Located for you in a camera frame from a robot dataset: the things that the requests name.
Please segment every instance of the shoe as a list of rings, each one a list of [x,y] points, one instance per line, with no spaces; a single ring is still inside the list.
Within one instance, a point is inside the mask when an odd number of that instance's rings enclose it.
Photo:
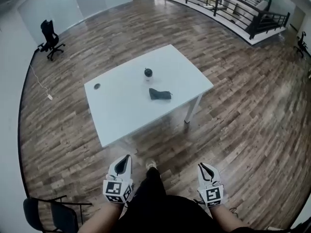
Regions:
[[[146,160],[146,168],[149,170],[150,168],[156,168],[156,162],[153,159],[147,159]]]

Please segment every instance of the white table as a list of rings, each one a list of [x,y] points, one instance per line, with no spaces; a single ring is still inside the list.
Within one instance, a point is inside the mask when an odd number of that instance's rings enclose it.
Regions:
[[[146,81],[145,68],[153,71]],[[103,147],[163,117],[190,102],[185,118],[189,123],[202,94],[213,84],[172,45],[130,60],[85,84],[86,97]],[[151,100],[149,88],[170,91],[171,100]],[[137,152],[120,141],[124,148]]]

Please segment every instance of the black office chair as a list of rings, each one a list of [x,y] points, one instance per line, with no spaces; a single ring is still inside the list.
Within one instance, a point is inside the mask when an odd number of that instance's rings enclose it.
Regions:
[[[303,58],[303,51],[307,51],[307,44],[303,41],[303,37],[306,36],[306,32],[302,32],[301,38],[297,37],[299,40],[297,42],[298,47],[294,46],[294,48],[297,48],[297,52],[301,53],[301,58]]]
[[[62,202],[61,199],[64,197],[66,197],[66,195],[52,199],[52,200],[41,200],[41,199],[36,199],[36,198],[25,199],[24,200],[24,213],[25,213],[26,220],[29,223],[29,225],[33,227],[35,230],[42,231],[43,233],[45,232],[77,233],[79,230],[77,214],[71,208],[64,206],[64,204],[80,206],[82,224],[83,224],[82,205],[92,205],[92,204],[91,203]],[[56,227],[56,229],[45,230],[43,228],[40,217],[39,217],[39,210],[38,210],[39,201],[51,204],[53,224]]]
[[[41,23],[41,30],[42,33],[44,34],[45,39],[47,40],[47,43],[45,45],[40,44],[38,47],[41,48],[41,52],[45,51],[47,52],[48,50],[51,50],[51,52],[48,54],[47,58],[53,61],[53,55],[57,51],[64,52],[63,50],[59,49],[61,46],[65,46],[65,44],[60,44],[56,47],[59,37],[57,34],[54,32],[54,27],[53,27],[53,22],[52,21],[47,21],[44,20],[44,22]]]

